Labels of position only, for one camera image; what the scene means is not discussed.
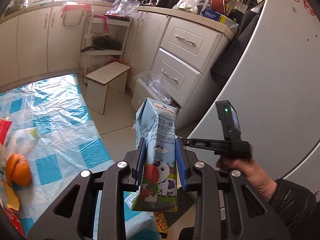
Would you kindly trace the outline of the black jacket forearm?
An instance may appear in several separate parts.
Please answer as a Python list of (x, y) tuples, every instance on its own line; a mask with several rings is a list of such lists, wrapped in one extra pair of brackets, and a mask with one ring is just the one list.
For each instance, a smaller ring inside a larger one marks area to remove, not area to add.
[(307, 188), (284, 179), (276, 180), (269, 204), (281, 218), (292, 239), (319, 239), (319, 202)]

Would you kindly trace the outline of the person's right hand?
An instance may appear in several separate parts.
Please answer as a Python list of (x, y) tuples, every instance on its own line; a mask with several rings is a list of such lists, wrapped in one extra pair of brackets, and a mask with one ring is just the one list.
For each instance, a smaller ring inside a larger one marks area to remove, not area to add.
[(216, 163), (220, 171), (238, 170), (242, 172), (248, 181), (268, 202), (273, 196), (277, 184), (252, 158), (227, 159), (220, 157)]

